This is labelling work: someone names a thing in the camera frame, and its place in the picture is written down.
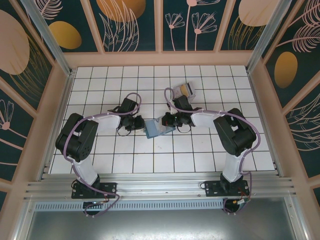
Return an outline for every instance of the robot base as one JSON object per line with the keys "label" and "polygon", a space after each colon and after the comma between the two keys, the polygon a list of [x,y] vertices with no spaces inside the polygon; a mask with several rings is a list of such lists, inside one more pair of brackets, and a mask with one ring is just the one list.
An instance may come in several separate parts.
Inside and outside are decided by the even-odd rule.
{"label": "robot base", "polygon": [[[116,182],[100,182],[99,187],[97,188],[101,191],[107,193],[117,193],[117,183]],[[84,184],[78,180],[72,185],[72,199],[104,199],[102,193],[93,191],[86,187]],[[108,195],[107,198],[114,199],[116,196]]]}
{"label": "robot base", "polygon": [[227,190],[223,180],[205,181],[204,190],[207,197],[228,197],[238,198],[241,194],[249,196],[248,182],[243,177],[228,185]]}

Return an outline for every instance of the plant illustration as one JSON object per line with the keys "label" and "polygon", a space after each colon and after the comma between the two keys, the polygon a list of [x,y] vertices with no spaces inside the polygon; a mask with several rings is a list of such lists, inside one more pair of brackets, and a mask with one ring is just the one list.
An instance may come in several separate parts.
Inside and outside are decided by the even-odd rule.
{"label": "plant illustration", "polygon": [[[0,133],[1,133],[1,131],[11,131],[14,134],[26,139],[27,138],[26,136],[14,131],[10,128],[10,122],[11,122],[13,114],[14,114],[14,109],[15,109],[15,105],[12,102],[8,101],[7,105],[6,105],[6,103],[3,99],[0,100]],[[21,151],[23,150],[23,147],[15,145],[15,144],[13,144],[9,141],[6,141],[2,138],[0,138],[0,142],[4,143],[10,147],[19,149]],[[0,162],[0,164],[16,165],[15,163],[5,163],[5,162]]]}
{"label": "plant illustration", "polygon": [[105,18],[99,13],[104,26],[103,46],[108,52],[127,52],[132,48],[136,51],[139,44],[139,26],[135,13],[128,9],[124,2],[123,11],[115,0],[110,2],[111,5],[108,5],[105,0],[101,0],[103,12],[109,16]]}
{"label": "plant illustration", "polygon": [[168,24],[169,28],[170,28],[170,34],[171,34],[171,42],[172,42],[172,47],[173,47],[173,51],[176,51],[175,49],[175,44],[174,44],[174,38],[173,38],[173,34],[172,34],[172,29],[177,29],[177,28],[181,28],[184,27],[186,24],[183,21],[183,18],[181,16],[181,13],[179,14],[171,14],[168,13],[165,15],[165,20],[166,23]]}
{"label": "plant illustration", "polygon": [[239,16],[236,18],[234,21],[230,34],[228,37],[228,49],[229,50],[243,50],[242,44],[245,42],[244,49],[245,50],[253,50],[260,39],[261,34],[263,33],[265,29],[265,25],[261,26],[257,33],[251,37],[254,29],[256,28],[255,26],[247,26],[243,22],[241,22]]}
{"label": "plant illustration", "polygon": [[277,47],[287,43],[292,43],[295,52],[311,53],[311,49],[316,48],[320,43],[320,25],[304,25],[300,27],[292,40],[284,41],[278,44]]}
{"label": "plant illustration", "polygon": [[188,11],[186,16],[186,27],[185,27],[185,50],[188,51],[188,26],[189,26],[189,16],[191,7],[201,6],[201,5],[212,5],[219,3],[220,0],[186,0],[188,4]]}
{"label": "plant illustration", "polygon": [[24,94],[38,102],[46,86],[49,69],[42,51],[29,36],[27,37],[30,47],[29,64],[22,73],[18,75],[10,74],[10,78]]}
{"label": "plant illustration", "polygon": [[41,16],[47,20],[53,20],[63,8],[61,0],[34,0],[34,3]]}
{"label": "plant illustration", "polygon": [[305,106],[292,109],[287,122],[298,150],[320,149],[320,94]]}
{"label": "plant illustration", "polygon": [[296,31],[293,39],[284,41],[276,47],[291,43],[295,52],[311,53],[320,43],[320,0],[308,0],[303,14],[295,19],[288,26],[292,26],[299,19],[302,19],[304,26]]}
{"label": "plant illustration", "polygon": [[292,26],[296,21],[298,21],[301,18],[303,19],[303,22],[306,25],[309,25],[309,26],[317,25],[320,22],[319,13],[320,13],[320,1],[308,0],[304,8],[303,14],[297,17],[294,21],[292,21],[288,27]]}
{"label": "plant illustration", "polygon": [[197,51],[197,38],[199,34],[211,33],[217,30],[217,25],[214,25],[216,20],[214,13],[204,13],[199,18],[199,13],[192,14],[192,25],[195,33],[194,50]]}

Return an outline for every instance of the pink leaf drawing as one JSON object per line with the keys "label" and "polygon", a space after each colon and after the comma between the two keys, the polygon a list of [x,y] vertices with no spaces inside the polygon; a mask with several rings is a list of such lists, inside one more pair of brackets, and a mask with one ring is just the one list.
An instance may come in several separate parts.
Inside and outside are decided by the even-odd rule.
{"label": "pink leaf drawing", "polygon": [[134,12],[122,2],[123,11],[115,0],[101,1],[104,11],[110,16],[100,15],[104,26],[103,46],[108,52],[127,52],[139,44],[139,26]]}
{"label": "pink leaf drawing", "polygon": [[53,20],[63,8],[61,0],[34,0],[34,3],[42,17],[47,20]]}
{"label": "pink leaf drawing", "polygon": [[188,51],[188,26],[189,26],[189,16],[191,7],[195,6],[204,6],[204,5],[212,5],[219,3],[220,0],[186,0],[188,4],[188,11],[186,15],[186,27],[185,27],[185,50]]}
{"label": "pink leaf drawing", "polygon": [[310,103],[292,109],[287,122],[300,151],[320,148],[320,94]]}
{"label": "pink leaf drawing", "polygon": [[320,0],[308,0],[303,14],[292,21],[289,27],[301,18],[308,26],[318,25],[320,23]]}
{"label": "pink leaf drawing", "polygon": [[320,25],[304,25],[300,27],[293,39],[284,41],[278,44],[277,47],[287,43],[292,43],[292,47],[296,52],[311,53],[311,50],[320,43]]}
{"label": "pink leaf drawing", "polygon": [[14,114],[15,105],[8,101],[7,105],[3,99],[0,100],[0,130],[9,130],[13,132],[14,134],[17,134],[20,137],[27,138],[26,136],[12,130],[10,128],[10,122],[12,119],[12,116]]}
{"label": "pink leaf drawing", "polygon": [[192,25],[195,33],[194,40],[194,50],[197,51],[197,39],[199,34],[212,33],[217,30],[217,25],[214,25],[216,22],[214,18],[215,13],[208,14],[204,13],[199,18],[199,13],[192,14]]}
{"label": "pink leaf drawing", "polygon": [[171,16],[170,13],[167,13],[165,15],[165,20],[166,20],[166,23],[168,24],[168,26],[170,28],[171,43],[172,43],[173,51],[176,51],[172,29],[177,29],[177,28],[184,27],[185,26],[185,22],[183,21],[181,13],[179,13],[179,14],[174,13],[174,14],[172,14],[172,16]]}

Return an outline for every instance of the ventilation grille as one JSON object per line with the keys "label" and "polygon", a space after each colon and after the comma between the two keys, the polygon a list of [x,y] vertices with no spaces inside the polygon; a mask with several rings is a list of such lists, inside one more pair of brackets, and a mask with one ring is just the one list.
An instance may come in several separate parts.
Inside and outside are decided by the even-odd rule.
{"label": "ventilation grille", "polygon": [[[88,211],[104,210],[111,203],[90,207]],[[73,212],[83,211],[84,202],[38,202],[35,212]],[[204,200],[158,200],[158,201],[119,201],[109,211],[139,211],[139,210],[193,210],[222,209],[222,199]]]}

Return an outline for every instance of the orange circle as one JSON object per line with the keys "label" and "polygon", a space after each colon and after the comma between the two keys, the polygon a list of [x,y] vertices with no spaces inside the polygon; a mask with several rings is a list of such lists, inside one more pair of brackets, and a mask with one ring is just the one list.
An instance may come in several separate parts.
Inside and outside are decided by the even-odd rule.
{"label": "orange circle", "polygon": [[96,3],[104,15],[116,22],[129,22],[132,19],[130,15],[128,15],[130,14],[130,9],[136,19],[139,18],[146,9],[146,0],[96,0]]}

